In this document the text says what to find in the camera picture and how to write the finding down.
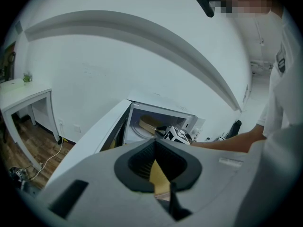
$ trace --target white cable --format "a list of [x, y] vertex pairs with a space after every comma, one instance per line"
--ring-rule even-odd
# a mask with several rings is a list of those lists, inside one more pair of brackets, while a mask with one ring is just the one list
[[60, 151], [61, 151], [61, 149], [62, 149], [62, 144], [63, 144], [63, 133], [62, 133], [61, 127], [62, 127], [62, 124], [60, 123], [60, 131], [61, 131], [61, 137], [62, 137], [62, 139], [61, 139], [61, 147], [60, 147], [60, 150], [58, 151], [57, 154], [55, 154], [55, 155], [53, 155], [52, 157], [50, 157], [50, 158], [47, 159], [46, 163], [44, 164], [44, 167], [42, 167], [42, 169], [41, 169], [40, 171], [38, 171], [38, 173], [36, 174], [36, 176], [30, 178], [30, 179], [29, 179], [30, 181], [34, 180], [34, 179], [39, 175], [39, 173], [45, 168], [45, 166], [46, 166], [48, 160], [52, 159], [53, 157], [55, 157], [56, 155], [58, 155], [58, 154], [60, 153]]

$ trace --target white table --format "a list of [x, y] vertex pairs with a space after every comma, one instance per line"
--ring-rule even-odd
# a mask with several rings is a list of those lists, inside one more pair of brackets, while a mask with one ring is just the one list
[[6, 127], [14, 142], [19, 145], [26, 157], [32, 162], [33, 167], [37, 170], [40, 170], [41, 166], [30, 154], [22, 139], [20, 138], [11, 115], [19, 111], [20, 109], [27, 107], [31, 121], [33, 125], [35, 125], [36, 122], [33, 113], [32, 103], [46, 98], [47, 114], [52, 127], [53, 135], [56, 141], [59, 141], [58, 131], [53, 118], [51, 91], [52, 89], [50, 87], [46, 85], [37, 84], [35, 82], [28, 82], [25, 84], [24, 87], [14, 89], [6, 93], [2, 93], [0, 89], [0, 109]]

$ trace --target open microwave door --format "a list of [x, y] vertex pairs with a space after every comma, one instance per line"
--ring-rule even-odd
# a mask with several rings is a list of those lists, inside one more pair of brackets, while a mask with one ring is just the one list
[[58, 165], [47, 185], [86, 157], [102, 151], [103, 147], [109, 148], [127, 122], [131, 103], [122, 100], [92, 126]]

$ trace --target white shirt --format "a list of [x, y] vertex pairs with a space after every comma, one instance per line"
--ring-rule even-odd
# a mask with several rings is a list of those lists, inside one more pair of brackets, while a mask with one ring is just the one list
[[287, 74], [291, 67], [302, 67], [302, 37], [294, 21], [286, 9], [282, 15], [282, 43], [276, 55], [276, 61], [270, 75], [268, 102], [257, 124], [264, 126], [263, 135], [268, 135], [276, 130], [289, 126], [289, 120], [285, 114], [276, 89], [282, 77]]

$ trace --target white wall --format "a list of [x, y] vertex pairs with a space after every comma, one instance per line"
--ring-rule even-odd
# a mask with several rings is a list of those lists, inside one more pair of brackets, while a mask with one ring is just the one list
[[[239, 102], [246, 86], [251, 87], [249, 60], [233, 21], [221, 14], [208, 18], [195, 0], [34, 0], [22, 13], [21, 24], [26, 29], [53, 16], [84, 10], [123, 12], [157, 23], [201, 52]], [[77, 142], [136, 88], [172, 98], [205, 118], [199, 140], [228, 132], [240, 115], [196, 77], [146, 49], [92, 35], [61, 35], [31, 42], [24, 36], [20, 35], [24, 41], [16, 51], [17, 57], [23, 55], [17, 68], [30, 70], [33, 80], [52, 87], [57, 128], [58, 119], [63, 119], [64, 136], [72, 141]], [[34, 105], [34, 114], [39, 123], [50, 128], [43, 101]], [[73, 124], [80, 125], [82, 133], [75, 132]]]
[[252, 90], [239, 120], [242, 125], [239, 134], [246, 133], [255, 127], [269, 94], [269, 73], [252, 77]]

